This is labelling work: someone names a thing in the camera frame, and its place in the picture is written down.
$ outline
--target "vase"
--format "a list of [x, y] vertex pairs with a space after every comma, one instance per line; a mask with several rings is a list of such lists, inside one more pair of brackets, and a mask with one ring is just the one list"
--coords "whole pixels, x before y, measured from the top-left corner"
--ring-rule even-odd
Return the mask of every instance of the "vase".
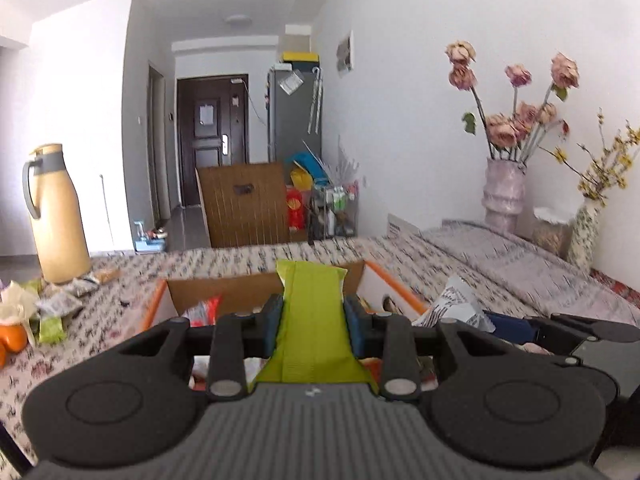
[[513, 233], [524, 208], [526, 166], [512, 160], [487, 159], [482, 205], [484, 222], [500, 231]]
[[601, 209], [602, 204], [599, 201], [584, 199], [584, 204], [575, 216], [574, 233], [566, 257], [570, 264], [587, 274], [591, 271], [593, 251], [598, 241]]

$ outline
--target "gray thermos handle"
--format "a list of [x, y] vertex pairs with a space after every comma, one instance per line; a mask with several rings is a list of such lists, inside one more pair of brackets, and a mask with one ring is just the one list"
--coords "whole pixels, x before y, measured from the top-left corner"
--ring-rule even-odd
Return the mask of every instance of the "gray thermos handle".
[[22, 192], [24, 193], [24, 201], [27, 203], [27, 209], [35, 220], [40, 219], [40, 210], [31, 200], [31, 189], [29, 188], [29, 169], [31, 166], [38, 166], [39, 160], [28, 160], [22, 167]]

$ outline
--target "white snack bag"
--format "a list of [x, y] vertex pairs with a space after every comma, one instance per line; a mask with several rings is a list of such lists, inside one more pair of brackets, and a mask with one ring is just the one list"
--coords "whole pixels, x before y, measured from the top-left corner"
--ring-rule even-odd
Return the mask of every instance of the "white snack bag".
[[36, 303], [42, 317], [65, 317], [82, 308], [82, 301], [61, 290], [46, 300]]
[[433, 307], [412, 322], [414, 326], [435, 326], [443, 318], [457, 319], [483, 332], [495, 326], [482, 311], [473, 290], [457, 274], [447, 280], [445, 289]]

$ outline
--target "yellow bag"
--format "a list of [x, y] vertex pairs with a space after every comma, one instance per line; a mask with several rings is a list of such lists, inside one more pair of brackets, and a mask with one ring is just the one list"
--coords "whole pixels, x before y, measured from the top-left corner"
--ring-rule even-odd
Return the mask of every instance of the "yellow bag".
[[293, 182], [293, 187], [298, 191], [311, 191], [311, 187], [314, 184], [314, 180], [308, 171], [300, 168], [300, 166], [296, 166], [291, 170], [291, 181]]

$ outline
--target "chair backrest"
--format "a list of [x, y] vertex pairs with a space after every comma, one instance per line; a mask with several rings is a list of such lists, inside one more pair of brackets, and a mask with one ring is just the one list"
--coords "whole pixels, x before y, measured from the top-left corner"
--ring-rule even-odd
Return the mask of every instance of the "chair backrest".
[[198, 168], [196, 172], [211, 247], [289, 242], [281, 163]]

